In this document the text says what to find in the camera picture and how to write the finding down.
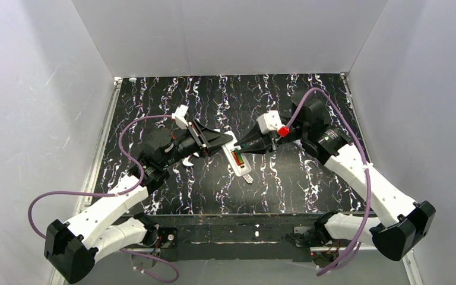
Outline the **green battery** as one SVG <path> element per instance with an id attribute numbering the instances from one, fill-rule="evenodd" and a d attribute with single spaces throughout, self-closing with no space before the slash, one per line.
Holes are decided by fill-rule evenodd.
<path id="1" fill-rule="evenodd" d="M 237 160 L 238 165 L 240 165 L 240 166 L 245 164 L 245 162 L 243 161 L 243 158 L 238 154 L 236 155 L 236 160 Z"/>

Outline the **orange battery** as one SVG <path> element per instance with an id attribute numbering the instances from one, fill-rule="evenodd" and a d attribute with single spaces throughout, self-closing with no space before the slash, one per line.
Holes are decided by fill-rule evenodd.
<path id="1" fill-rule="evenodd" d="M 231 154 L 232 154 L 232 157 L 234 158 L 235 163 L 237 164 L 237 166 L 239 166 L 239 165 L 238 165 L 238 161 L 236 160 L 237 152 L 232 151 Z"/>

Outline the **white remote control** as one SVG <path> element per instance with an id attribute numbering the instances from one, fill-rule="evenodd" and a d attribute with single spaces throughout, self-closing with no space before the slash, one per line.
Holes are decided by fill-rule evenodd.
<path id="1" fill-rule="evenodd" d="M 252 168 L 249 165 L 248 159 L 242 153 L 240 153 L 240 147 L 235 146 L 237 139 L 232 131 L 227 131 L 224 134 L 231 136 L 232 140 L 225 143 L 222 146 L 222 150 L 226 158 L 228 159 L 229 164 L 232 167 L 234 174 L 237 177 L 247 175 L 251 172 Z"/>

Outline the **white battery cover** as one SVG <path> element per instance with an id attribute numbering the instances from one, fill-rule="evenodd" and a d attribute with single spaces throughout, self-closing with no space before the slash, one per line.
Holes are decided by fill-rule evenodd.
<path id="1" fill-rule="evenodd" d="M 253 178 L 250 174 L 245 174 L 242 176 L 247 184 L 252 184 L 253 183 Z"/>

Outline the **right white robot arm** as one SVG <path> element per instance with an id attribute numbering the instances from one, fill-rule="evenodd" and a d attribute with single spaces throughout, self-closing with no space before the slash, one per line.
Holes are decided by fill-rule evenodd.
<path id="1" fill-rule="evenodd" d="M 370 165 L 357 141 L 331 123 L 326 105 L 310 92 L 292 97 L 290 116 L 273 110 L 259 116 L 238 146 L 241 153 L 265 154 L 295 141 L 359 194 L 367 209 L 363 217 L 324 214 L 314 223 L 310 240 L 370 244 L 399 261 L 427 235 L 435 207 L 404 194 Z"/>

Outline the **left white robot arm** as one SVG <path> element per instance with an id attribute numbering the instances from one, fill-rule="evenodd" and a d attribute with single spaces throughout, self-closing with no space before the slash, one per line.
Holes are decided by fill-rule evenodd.
<path id="1" fill-rule="evenodd" d="M 166 128 L 155 129 L 141 146 L 134 166 L 106 194 L 67 221 L 54 220 L 45 234 L 45 258 L 69 284 L 85 278 L 102 258 L 128 245 L 155 245 L 158 225 L 146 214 L 115 221 L 148 198 L 169 178 L 168 168 L 195 153 L 212 156 L 233 142 L 228 133 L 207 128 L 198 121 L 176 124 L 183 130 L 175 137 Z"/>

